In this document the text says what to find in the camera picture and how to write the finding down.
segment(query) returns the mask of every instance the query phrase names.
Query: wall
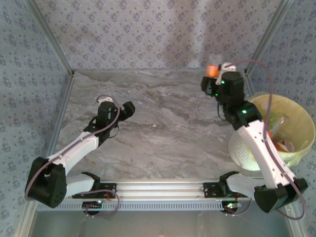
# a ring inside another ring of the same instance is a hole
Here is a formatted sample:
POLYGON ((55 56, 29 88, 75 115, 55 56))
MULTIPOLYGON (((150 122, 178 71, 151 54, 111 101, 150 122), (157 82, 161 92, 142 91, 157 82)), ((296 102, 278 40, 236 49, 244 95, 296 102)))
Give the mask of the wall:
POLYGON ((73 69, 108 69, 250 58, 280 0, 37 2, 73 69))
POLYGON ((0 1, 0 237, 12 236, 33 159, 45 155, 63 71, 22 0, 0 1))
MULTIPOLYGON (((262 57, 272 70, 275 93, 284 95, 301 106, 316 123, 316 2, 297 0, 287 12, 262 57)), ((256 91, 268 91, 265 72, 256 68, 251 76, 256 91)), ((306 224, 316 236, 316 142, 309 154, 293 170, 307 179, 304 197, 308 204, 306 224)))

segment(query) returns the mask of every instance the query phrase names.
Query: gray marble surface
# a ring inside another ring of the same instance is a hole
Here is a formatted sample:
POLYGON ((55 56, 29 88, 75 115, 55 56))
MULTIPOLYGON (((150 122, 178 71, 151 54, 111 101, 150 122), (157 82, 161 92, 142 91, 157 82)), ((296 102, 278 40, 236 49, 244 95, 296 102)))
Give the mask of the gray marble surface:
POLYGON ((74 140, 97 114, 95 99, 132 101, 133 117, 119 134, 84 157, 70 175, 89 171, 104 180, 218 178, 237 170, 229 156, 233 128, 217 116, 214 98, 200 89, 204 71, 121 71, 75 74, 57 150, 74 140))

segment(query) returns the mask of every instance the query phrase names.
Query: patterned wallpaper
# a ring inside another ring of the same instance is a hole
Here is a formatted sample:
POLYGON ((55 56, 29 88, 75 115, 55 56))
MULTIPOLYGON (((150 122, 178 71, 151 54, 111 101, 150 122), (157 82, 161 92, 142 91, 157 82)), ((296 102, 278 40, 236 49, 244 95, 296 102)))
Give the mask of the patterned wallpaper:
POLYGON ((37 0, 73 69, 250 58, 280 0, 37 0))
MULTIPOLYGON (((296 0, 262 57, 272 70, 275 93, 301 106, 316 124, 316 2, 296 0)), ((265 72, 257 67, 251 76, 256 91, 268 91, 265 72)), ((309 188, 304 197, 308 204, 305 219, 309 234, 316 236, 316 142, 309 154, 293 170, 305 177, 309 188)))
POLYGON ((67 79, 22 0, 0 1, 0 26, 0 237, 10 237, 27 173, 45 155, 67 79))

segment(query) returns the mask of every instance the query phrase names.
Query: robotic arm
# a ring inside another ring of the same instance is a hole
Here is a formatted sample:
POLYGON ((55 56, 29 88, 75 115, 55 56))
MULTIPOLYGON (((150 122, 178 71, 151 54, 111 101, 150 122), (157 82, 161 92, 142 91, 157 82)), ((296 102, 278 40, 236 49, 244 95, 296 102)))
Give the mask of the robotic arm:
POLYGON ((42 157, 35 159, 28 177, 27 188, 31 179, 41 167, 53 159, 55 161, 50 163, 43 172, 39 173, 30 186, 28 197, 55 208, 65 197, 81 192, 98 190, 100 185, 99 177, 88 172, 83 172, 75 177, 67 177, 67 174, 84 156, 97 149, 110 137, 111 130, 118 126, 119 121, 124 121, 134 114, 135 107, 132 102, 126 102, 123 104, 123 107, 124 110, 117 108, 110 97, 99 100, 98 115, 90 121, 89 125, 76 140, 47 159, 42 157), (118 110, 118 119, 113 123, 118 110), (95 133, 108 126, 108 129, 95 133))
MULTIPOLYGON (((295 201, 298 196, 285 174, 272 160, 264 143, 262 117, 254 104, 244 100, 243 78, 235 70, 222 69, 218 78, 204 77, 201 88, 207 95, 216 98, 223 108, 226 120, 251 149, 262 172, 264 183, 235 171, 221 176, 220 183, 222 188, 226 189, 225 192, 237 192, 254 198, 258 206, 269 213, 295 201)), ((302 193, 308 187, 307 182, 305 179, 296 178, 279 156, 269 136, 267 139, 278 163, 302 193)))

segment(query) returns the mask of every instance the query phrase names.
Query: marble floor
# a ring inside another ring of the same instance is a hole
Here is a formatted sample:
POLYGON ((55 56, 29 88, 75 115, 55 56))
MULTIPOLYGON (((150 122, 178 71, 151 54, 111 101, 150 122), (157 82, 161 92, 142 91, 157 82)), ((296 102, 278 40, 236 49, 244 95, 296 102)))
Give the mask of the marble floor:
POLYGON ((200 89, 203 71, 121 71, 75 74, 57 150, 73 141, 97 114, 100 94, 132 101, 135 114, 119 134, 84 157, 70 172, 112 179, 212 179, 236 170, 229 156, 233 128, 217 116, 214 98, 200 89))

